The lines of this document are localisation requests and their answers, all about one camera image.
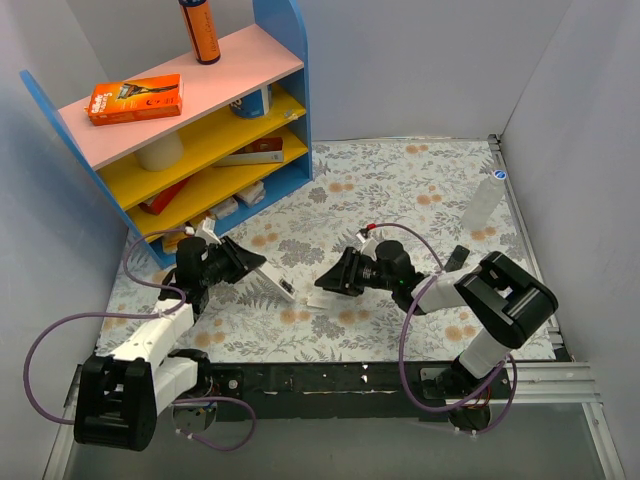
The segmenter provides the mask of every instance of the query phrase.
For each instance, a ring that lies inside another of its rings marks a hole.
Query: yellow shelf board
[[[267,136],[306,110],[278,85],[273,85],[273,107],[261,118],[240,118],[222,108],[178,130],[184,155],[161,172],[140,168],[134,154],[100,169],[98,174],[123,210],[215,163],[239,148]]]
[[[177,227],[308,152],[305,144],[286,127],[275,133],[283,139],[284,162],[204,168],[189,179],[160,215],[145,213],[135,206],[127,211],[131,220],[143,235]]]

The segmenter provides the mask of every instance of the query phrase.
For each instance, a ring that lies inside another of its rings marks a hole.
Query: gray floor
[[[207,436],[237,441],[248,423],[214,424]],[[178,437],[160,417],[141,453],[74,445],[71,479],[602,479],[579,405],[515,405],[497,430],[477,439],[410,419],[261,421],[253,440],[218,453]]]

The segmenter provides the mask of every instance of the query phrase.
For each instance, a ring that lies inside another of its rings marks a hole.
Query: floral pattern
[[[313,153],[313,182],[228,233],[285,273],[297,289],[296,303],[283,301],[253,274],[236,285],[217,285],[206,311],[179,346],[204,350],[216,362],[397,360],[404,314],[388,292],[367,290],[360,297],[335,298],[327,309],[307,305],[311,295],[328,294],[313,282],[347,246],[357,245],[354,234],[370,222],[413,228],[427,236],[443,261],[461,244],[471,250],[469,264],[500,250],[527,268],[506,199],[483,230],[468,232],[460,226],[467,202],[493,168],[486,142],[329,142],[315,144]],[[374,233],[378,239],[403,242],[419,270],[434,270],[424,246],[404,231],[385,228]],[[131,270],[156,281],[163,276],[142,250],[133,255]],[[146,313],[156,297],[157,291],[132,283],[120,268],[109,308]],[[106,318],[98,353],[118,346],[139,323]],[[451,360],[480,328],[468,308],[416,317],[407,358]],[[545,327],[516,357],[554,358]]]

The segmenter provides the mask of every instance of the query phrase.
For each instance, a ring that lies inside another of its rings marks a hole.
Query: blue shelf frame
[[[244,222],[269,205],[291,194],[305,183],[313,179],[313,164],[311,159],[311,105],[309,97],[309,62],[307,48],[307,32],[295,0],[253,0],[253,14],[256,24],[286,47],[291,53],[304,62],[304,68],[281,79],[278,83],[293,96],[307,110],[306,115],[289,123],[288,128],[309,149],[300,158],[276,170],[263,179],[267,194],[265,199],[254,207],[240,205],[240,208],[216,224],[216,233],[223,235],[236,225]],[[20,78],[35,100],[36,104],[54,128],[56,133],[71,151],[80,166],[87,172],[91,180],[100,188],[109,203],[118,212],[120,218],[133,231],[135,237],[140,237],[140,230],[133,223],[112,195],[100,175],[94,171],[84,158],[71,132],[64,123],[60,113],[55,108],[45,91],[27,70],[20,72]],[[166,255],[162,251],[159,240],[151,244],[143,242],[147,252],[158,263],[160,268],[166,268],[175,263],[175,255]]]

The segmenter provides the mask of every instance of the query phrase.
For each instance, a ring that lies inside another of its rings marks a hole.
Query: orange bottle
[[[209,65],[220,59],[220,46],[209,0],[178,0],[193,53],[198,62]]]

